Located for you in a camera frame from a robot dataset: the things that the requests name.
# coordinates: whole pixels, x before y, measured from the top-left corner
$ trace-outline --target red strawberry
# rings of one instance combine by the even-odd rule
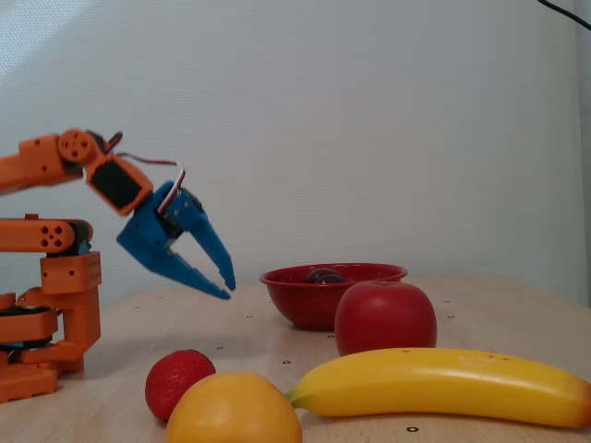
[[[160,420],[168,420],[183,394],[215,374],[213,363],[197,351],[176,351],[156,362],[146,378],[146,403]]]

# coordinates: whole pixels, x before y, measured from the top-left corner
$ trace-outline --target wooden table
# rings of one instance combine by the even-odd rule
[[[519,355],[591,380],[591,309],[491,275],[405,281],[432,300],[440,347]],[[163,443],[144,381],[159,358],[188,348],[207,354],[218,372],[254,371],[283,391],[337,356],[332,334],[291,328],[261,284],[239,288],[230,302],[185,290],[134,293],[104,308],[103,336],[84,374],[61,378],[56,394],[0,405],[0,442]],[[476,418],[299,415],[305,443],[591,442],[589,431]],[[411,426],[418,432],[406,431]]]

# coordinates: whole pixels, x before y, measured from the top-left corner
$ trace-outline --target purple fruit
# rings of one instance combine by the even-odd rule
[[[316,284],[344,283],[345,279],[340,274],[320,275],[315,281]]]
[[[305,282],[306,283],[315,283],[316,279],[318,277],[320,277],[322,275],[329,275],[329,274],[341,275],[336,270],[332,270],[332,269],[328,269],[328,268],[318,268],[318,269],[314,269],[306,276]]]

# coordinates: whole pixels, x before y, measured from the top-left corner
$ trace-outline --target orange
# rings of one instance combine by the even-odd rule
[[[185,392],[168,422],[167,443],[302,443],[289,400],[264,377],[230,372]]]

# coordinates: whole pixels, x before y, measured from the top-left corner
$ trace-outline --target banana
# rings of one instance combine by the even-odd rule
[[[590,383],[553,366],[474,350],[354,353],[312,369],[286,396],[294,408],[332,417],[451,413],[591,427]]]

